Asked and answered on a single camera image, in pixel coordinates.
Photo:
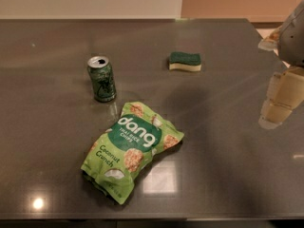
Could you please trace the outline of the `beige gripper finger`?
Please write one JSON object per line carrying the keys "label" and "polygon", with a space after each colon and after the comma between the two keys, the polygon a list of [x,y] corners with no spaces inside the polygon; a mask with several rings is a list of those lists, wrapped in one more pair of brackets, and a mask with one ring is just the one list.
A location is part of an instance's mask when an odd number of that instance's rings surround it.
{"label": "beige gripper finger", "polygon": [[304,68],[290,66],[283,73],[275,72],[260,111],[259,125],[264,129],[277,128],[303,101]]}
{"label": "beige gripper finger", "polygon": [[274,29],[268,36],[260,40],[258,47],[266,51],[276,50],[278,47],[280,31],[281,27]]}

